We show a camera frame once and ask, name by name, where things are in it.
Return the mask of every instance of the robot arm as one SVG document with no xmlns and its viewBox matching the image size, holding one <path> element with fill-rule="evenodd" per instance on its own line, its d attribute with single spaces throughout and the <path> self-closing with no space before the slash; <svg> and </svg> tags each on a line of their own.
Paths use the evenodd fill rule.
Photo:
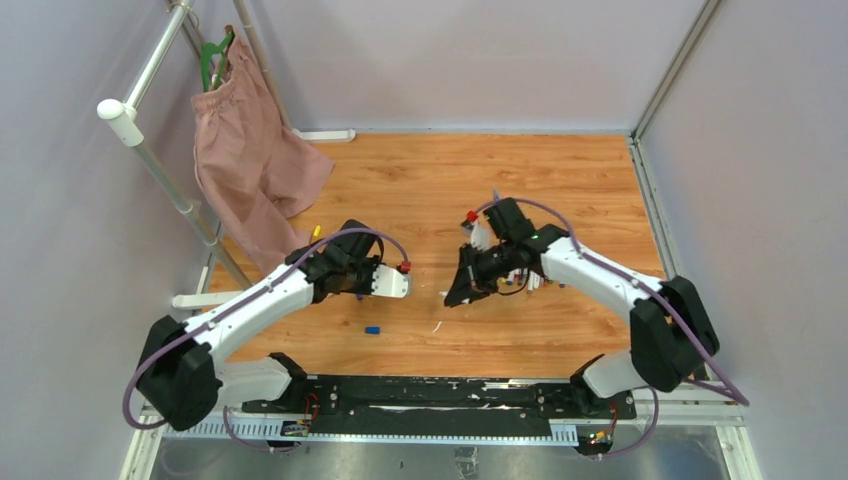
<svg viewBox="0 0 848 480">
<path fill-rule="evenodd" d="M 342 230 L 364 227 L 349 220 Z M 372 234 L 341 236 L 279 281 L 306 252 L 305 247 L 289 255 L 268 277 L 209 312 L 185 323 L 170 316 L 160 319 L 150 329 L 139 364 L 175 338 L 204 325 L 212 327 L 159 358 L 136 387 L 176 430 L 191 428 L 224 405 L 281 399 L 290 390 L 293 376 L 303 373 L 288 357 L 276 353 L 255 362 L 225 363 L 227 358 L 280 318 L 320 303 L 330 293 L 407 296 L 409 265 L 392 268 L 382 263 L 382 255 L 367 257 L 375 242 L 382 251 L 382 241 Z"/>
<path fill-rule="evenodd" d="M 718 351 L 718 339 L 700 297 L 685 278 L 661 281 L 642 275 L 575 245 L 569 233 L 559 227 L 545 225 L 537 230 L 512 198 L 498 201 L 483 213 L 500 243 L 489 247 L 481 242 L 487 235 L 479 232 L 483 227 L 469 214 L 464 226 L 473 227 L 472 240 L 459 249 L 459 268 L 445 306 L 455 307 L 497 293 L 498 278 L 527 268 L 587 293 L 629 325 L 629 349 L 596 357 L 572 375 L 573 399 L 585 413 L 607 408 L 605 399 L 633 388 L 649 385 L 669 392 L 703 363 L 679 327 L 666 320 L 666 312 L 637 287 L 637 281 L 659 292 L 681 313 L 710 355 Z M 600 262 L 590 261 L 590 255 Z M 625 280 L 614 273 L 616 270 L 635 280 Z"/>
</svg>

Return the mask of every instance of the gray wall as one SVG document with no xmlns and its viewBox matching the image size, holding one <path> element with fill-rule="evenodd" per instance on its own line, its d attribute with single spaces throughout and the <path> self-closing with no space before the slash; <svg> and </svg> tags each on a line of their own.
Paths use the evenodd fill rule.
<svg viewBox="0 0 848 480">
<path fill-rule="evenodd" d="M 164 28 L 160 1 L 5 2 L 0 75 L 0 477 L 116 478 L 121 393 L 149 325 L 207 258 L 97 118 Z M 194 187 L 196 60 L 182 38 L 139 116 Z"/>
<path fill-rule="evenodd" d="M 479 131 L 632 127 L 702 0 L 247 3 L 296 127 Z"/>
<path fill-rule="evenodd" d="M 724 3 L 648 161 L 764 478 L 844 478 L 848 3 Z"/>
</svg>

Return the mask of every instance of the green hanger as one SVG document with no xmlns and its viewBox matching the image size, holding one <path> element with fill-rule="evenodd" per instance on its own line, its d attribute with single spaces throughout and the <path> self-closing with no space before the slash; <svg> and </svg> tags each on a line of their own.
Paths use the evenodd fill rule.
<svg viewBox="0 0 848 480">
<path fill-rule="evenodd" d="M 200 51 L 200 75 L 203 79 L 204 92 L 209 91 L 209 64 L 212 63 L 213 55 L 220 55 L 221 61 L 218 62 L 218 70 L 216 71 L 217 75 L 215 77 L 215 84 L 212 85 L 212 90 L 215 90 L 221 84 L 221 77 L 224 72 L 227 71 L 227 54 L 225 52 L 235 36 L 236 34 L 230 30 L 229 33 L 227 33 L 227 36 L 224 37 L 224 41 L 220 44 L 215 45 L 214 43 L 209 42 L 206 45 L 203 45 L 203 49 Z"/>
</svg>

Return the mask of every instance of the wood grain surface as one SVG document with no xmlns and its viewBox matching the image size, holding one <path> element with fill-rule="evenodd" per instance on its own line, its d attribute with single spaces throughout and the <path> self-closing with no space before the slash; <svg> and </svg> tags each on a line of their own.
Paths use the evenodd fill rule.
<svg viewBox="0 0 848 480">
<path fill-rule="evenodd" d="M 404 299 L 333 296 L 281 319 L 231 360 L 285 352 L 307 372 L 432 376 L 567 377 L 587 360 L 628 345 L 622 320 L 573 288 L 494 296 L 448 309 L 465 241 L 465 213 L 492 197 L 545 203 L 580 240 L 612 260 L 661 275 L 642 197 L 620 136 L 359 135 L 318 145 L 336 161 L 320 198 L 292 219 L 323 234 L 348 218 L 394 236 L 409 252 L 413 291 Z M 523 207 L 537 227 L 554 222 Z M 256 268 L 227 241 L 248 276 Z M 386 260 L 400 255 L 387 244 Z M 218 266 L 210 291 L 236 290 Z M 437 331 L 433 331 L 442 322 Z M 380 335 L 366 335 L 366 326 Z"/>
</svg>

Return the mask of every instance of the pink pants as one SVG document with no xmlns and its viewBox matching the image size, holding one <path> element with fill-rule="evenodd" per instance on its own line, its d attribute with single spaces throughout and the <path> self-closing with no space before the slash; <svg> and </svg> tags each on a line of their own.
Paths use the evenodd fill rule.
<svg viewBox="0 0 848 480">
<path fill-rule="evenodd" d="M 267 275 L 306 245 L 288 218 L 308 208 L 333 161 L 283 128 L 250 48 L 238 35 L 230 79 L 192 98 L 197 183 L 228 234 Z"/>
</svg>

